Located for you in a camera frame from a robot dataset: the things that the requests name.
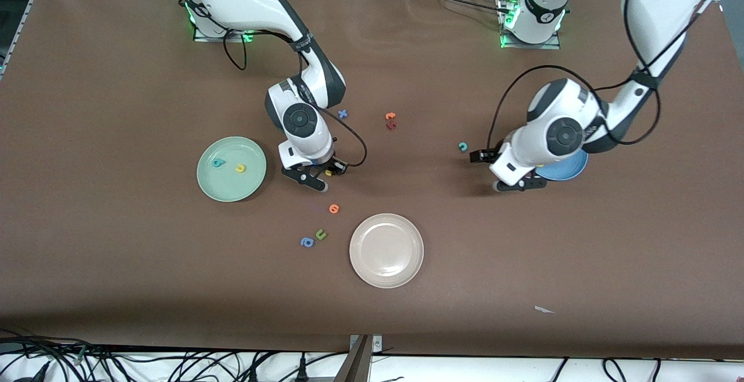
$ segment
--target brown table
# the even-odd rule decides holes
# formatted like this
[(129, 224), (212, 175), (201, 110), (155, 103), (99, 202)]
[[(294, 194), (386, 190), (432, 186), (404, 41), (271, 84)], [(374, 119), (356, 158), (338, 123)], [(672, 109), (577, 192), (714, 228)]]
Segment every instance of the brown table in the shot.
[[(662, 86), (648, 140), (592, 156), (569, 183), (494, 194), (457, 144), (484, 146), (528, 67), (624, 79), (635, 59), (620, 0), (572, 0), (560, 51), (499, 48), (493, 14), (456, 3), (290, 0), (342, 70), (338, 109), (369, 144), (367, 163), (318, 194), (278, 173), (284, 136), (263, 109), (294, 53), (256, 38), (239, 72), (220, 44), (191, 41), (175, 1), (35, 0), (0, 83), (2, 326), (179, 347), (338, 350), (380, 333), (407, 353), (744, 356), (744, 82), (716, 6)], [(524, 79), (495, 135), (558, 77)], [(220, 204), (196, 161), (229, 135), (257, 141), (269, 173), (249, 200)], [(348, 258), (355, 227), (380, 212), (425, 241), (419, 274), (395, 290), (365, 284)], [(328, 237), (301, 247), (319, 228)]]

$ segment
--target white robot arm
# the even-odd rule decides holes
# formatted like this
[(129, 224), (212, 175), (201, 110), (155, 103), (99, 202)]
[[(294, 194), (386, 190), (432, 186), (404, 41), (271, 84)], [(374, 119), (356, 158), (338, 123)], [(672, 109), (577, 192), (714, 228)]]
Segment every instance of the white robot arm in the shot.
[(543, 43), (556, 31), (568, 0), (518, 0), (518, 7), (505, 28), (526, 43)]
[(279, 145), (282, 173), (325, 191), (318, 175), (325, 170), (342, 174), (346, 163), (334, 157), (333, 139), (318, 108), (341, 103), (346, 83), (313, 33), (287, 0), (186, 0), (186, 4), (206, 35), (222, 37), (228, 30), (279, 32), (307, 62), (301, 74), (272, 85), (264, 103), (271, 121), (287, 136)]
[(630, 123), (681, 53), (685, 29), (710, 0), (623, 0), (627, 26), (640, 61), (614, 101), (595, 98), (573, 80), (553, 81), (537, 92), (527, 124), (509, 133), (498, 151), (471, 153), (489, 162), (500, 190), (523, 190), (524, 176), (538, 165), (558, 162), (579, 149), (604, 152), (624, 138)]

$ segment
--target plate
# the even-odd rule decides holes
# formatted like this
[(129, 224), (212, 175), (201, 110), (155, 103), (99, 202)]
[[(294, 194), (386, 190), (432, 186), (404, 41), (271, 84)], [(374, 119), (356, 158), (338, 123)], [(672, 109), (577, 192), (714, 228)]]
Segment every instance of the plate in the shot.
[(537, 167), (535, 173), (548, 180), (566, 181), (578, 176), (589, 162), (589, 154), (583, 149), (568, 157), (567, 159)]
[(423, 239), (411, 221), (395, 213), (380, 213), (357, 226), (349, 257), (363, 281), (393, 289), (418, 273), (423, 263)]
[[(245, 166), (242, 173), (236, 168)], [(196, 180), (204, 194), (219, 202), (245, 199), (266, 176), (266, 156), (255, 142), (230, 136), (210, 145), (196, 166)]]

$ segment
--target green plate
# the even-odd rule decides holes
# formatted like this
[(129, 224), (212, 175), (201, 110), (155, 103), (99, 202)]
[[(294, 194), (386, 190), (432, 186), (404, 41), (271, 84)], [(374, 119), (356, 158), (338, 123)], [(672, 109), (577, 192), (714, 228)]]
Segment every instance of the green plate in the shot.
[[(235, 170), (239, 164), (245, 165), (242, 173)], [(242, 136), (216, 141), (202, 154), (196, 166), (199, 187), (204, 194), (220, 202), (247, 198), (261, 186), (265, 175), (266, 156), (258, 144)]]

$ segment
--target paper scrap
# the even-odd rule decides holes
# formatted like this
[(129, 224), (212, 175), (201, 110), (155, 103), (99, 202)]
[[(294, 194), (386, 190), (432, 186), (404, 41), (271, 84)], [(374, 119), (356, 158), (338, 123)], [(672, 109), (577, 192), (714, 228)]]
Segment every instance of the paper scrap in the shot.
[(538, 310), (538, 311), (540, 311), (540, 312), (542, 312), (542, 313), (554, 313), (552, 310), (545, 309), (545, 308), (539, 307), (537, 305), (535, 305), (535, 309)]

